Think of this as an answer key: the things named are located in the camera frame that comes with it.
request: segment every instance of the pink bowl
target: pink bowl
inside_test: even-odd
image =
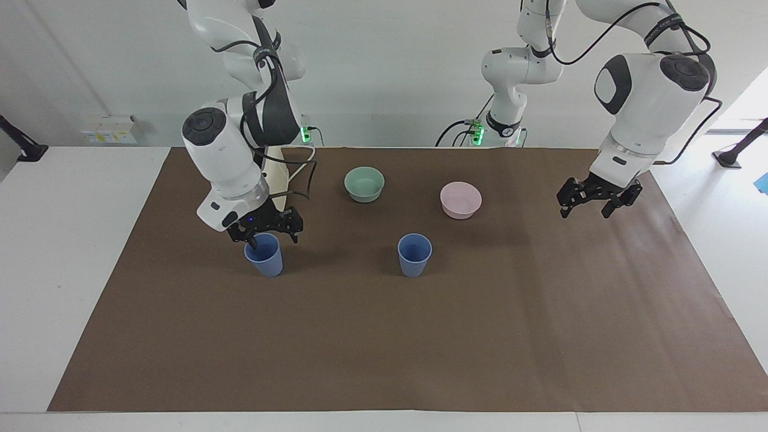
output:
[[[442,210],[454,219],[469,219],[482,205],[482,195],[475,186],[463,181],[447,184],[440,191]]]

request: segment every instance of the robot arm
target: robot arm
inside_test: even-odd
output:
[[[483,76],[494,88],[495,103],[483,118],[484,143],[512,146],[527,103],[520,84],[556,81],[563,62],[555,57],[554,34],[566,0],[523,2],[518,33],[526,48],[489,52]],[[595,83],[601,104],[616,123],[585,181],[571,178],[558,193],[561,213],[592,200],[608,200],[603,216],[632,205],[642,191],[637,176],[647,171],[669,138],[682,128],[714,85],[714,64],[696,47],[683,19],[671,7],[643,0],[576,0],[587,17],[627,28],[653,54],[611,59]]]
[[[277,210],[250,148],[286,145],[299,136],[300,121],[287,81],[303,75],[300,52],[264,24],[263,9],[274,0],[179,3],[194,31],[215,52],[224,53],[230,75],[251,90],[242,97],[207,104],[184,122],[184,145],[211,183],[197,215],[213,229],[227,231],[233,241],[255,246],[256,233],[278,231],[296,242],[303,220],[295,208]],[[290,66],[288,72],[283,64]]]
[[[570,178],[558,192],[561,215],[593,200],[607,200],[602,214],[609,218],[634,204],[642,192],[637,176],[648,171],[711,91],[716,72],[708,55],[687,37],[682,18],[666,5],[642,7],[634,0],[608,4],[577,0],[589,18],[615,22],[627,10],[639,8],[619,22],[644,37],[653,54],[624,54],[601,70],[594,93],[616,116],[598,158],[584,181]]]
[[[566,0],[550,2],[552,31],[556,31]],[[518,21],[518,34],[525,48],[500,48],[485,55],[483,78],[493,87],[494,101],[482,115],[485,130],[482,143],[509,147],[517,139],[528,97],[518,90],[521,84],[548,84],[563,73],[563,66],[550,54],[546,32],[545,0],[524,2]]]

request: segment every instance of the blue cup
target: blue cup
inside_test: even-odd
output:
[[[245,245],[245,258],[267,277],[276,277],[283,272],[283,254],[280,241],[274,234],[264,232],[256,235],[256,249]]]
[[[432,242],[421,234],[408,234],[397,244],[400,269],[407,277],[419,277],[432,256]]]

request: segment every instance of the brown paper mat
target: brown paper mat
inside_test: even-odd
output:
[[[297,246],[267,280],[197,219],[209,184],[165,162],[53,411],[765,411],[768,377],[659,187],[560,219],[593,151],[321,149]],[[345,173],[386,176],[353,203]],[[475,184],[468,221],[440,208]],[[432,239],[423,277],[396,242]]]

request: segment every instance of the bowl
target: bowl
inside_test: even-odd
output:
[[[344,187],[353,200],[361,203],[374,202],[384,189],[384,175],[373,167],[358,167],[344,177]]]
[[[469,219],[480,209],[482,195],[475,186],[463,181],[447,184],[440,191],[442,210],[454,219]]]

